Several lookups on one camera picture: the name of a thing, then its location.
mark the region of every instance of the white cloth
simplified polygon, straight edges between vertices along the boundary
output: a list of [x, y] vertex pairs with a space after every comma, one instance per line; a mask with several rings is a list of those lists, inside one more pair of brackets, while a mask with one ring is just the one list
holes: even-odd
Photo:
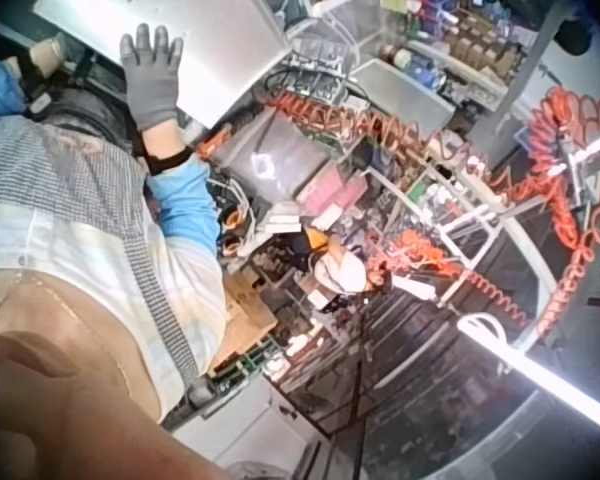
[[[144, 231], [156, 277], [205, 372], [226, 323], [222, 272], [207, 248], [165, 239], [144, 208]], [[184, 384], [136, 284], [122, 242], [88, 225], [0, 204], [0, 269], [54, 275], [108, 308], [129, 330], [158, 393], [161, 418], [182, 398]]]
[[316, 262], [313, 274], [318, 282], [340, 295], [361, 293], [367, 286], [364, 263], [351, 252], [344, 254], [340, 265], [329, 253], [324, 254]]

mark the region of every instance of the hand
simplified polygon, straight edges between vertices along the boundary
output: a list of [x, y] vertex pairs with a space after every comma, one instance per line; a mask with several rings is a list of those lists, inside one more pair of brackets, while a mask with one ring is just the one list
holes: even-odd
[[120, 41], [120, 57], [127, 79], [127, 104], [140, 132], [175, 119], [178, 100], [178, 68], [184, 42], [169, 46], [166, 27], [156, 28], [153, 49], [146, 23], [138, 27], [136, 43], [126, 34]]
[[81, 372], [53, 344], [32, 333], [0, 335], [0, 430], [33, 442], [34, 478], [226, 478], [123, 392]]

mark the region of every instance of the gray glove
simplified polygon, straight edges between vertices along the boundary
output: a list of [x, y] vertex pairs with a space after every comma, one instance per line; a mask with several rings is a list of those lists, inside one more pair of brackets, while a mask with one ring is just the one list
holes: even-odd
[[127, 104], [140, 132], [177, 117], [178, 68], [183, 48], [181, 38], [169, 47], [169, 33], [160, 26], [156, 28], [152, 49], [146, 23], [138, 27], [135, 47], [129, 34], [120, 40]]

